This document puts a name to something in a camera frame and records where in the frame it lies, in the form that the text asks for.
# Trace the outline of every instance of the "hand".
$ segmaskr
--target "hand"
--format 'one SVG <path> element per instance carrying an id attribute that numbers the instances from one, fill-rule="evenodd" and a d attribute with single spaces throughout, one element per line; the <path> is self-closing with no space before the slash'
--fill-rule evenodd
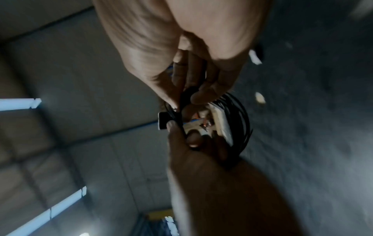
<path id="1" fill-rule="evenodd" d="M 93 2 L 128 71 L 178 107 L 185 85 L 199 81 L 202 60 L 207 77 L 192 103 L 216 100 L 233 86 L 272 0 Z M 173 59 L 171 81 L 164 71 Z"/>
<path id="2" fill-rule="evenodd" d="M 222 137 L 191 131 L 185 139 L 173 121 L 167 129 L 167 173 L 181 235 L 302 235 L 291 210 L 264 175 L 245 161 L 228 171 L 220 166 L 229 158 Z"/>

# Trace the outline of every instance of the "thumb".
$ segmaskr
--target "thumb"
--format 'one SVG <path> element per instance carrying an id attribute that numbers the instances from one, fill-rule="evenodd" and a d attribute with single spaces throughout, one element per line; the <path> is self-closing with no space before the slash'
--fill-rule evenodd
<path id="1" fill-rule="evenodd" d="M 166 72 L 156 77 L 143 79 L 143 81 L 172 108 L 179 108 L 180 90 L 175 87 Z"/>
<path id="2" fill-rule="evenodd" d="M 169 146 L 169 158 L 170 161 L 177 161 L 186 156 L 186 153 L 191 151 L 184 134 L 178 124 L 175 121 L 169 121 L 167 123 L 168 134 L 168 146 Z"/>

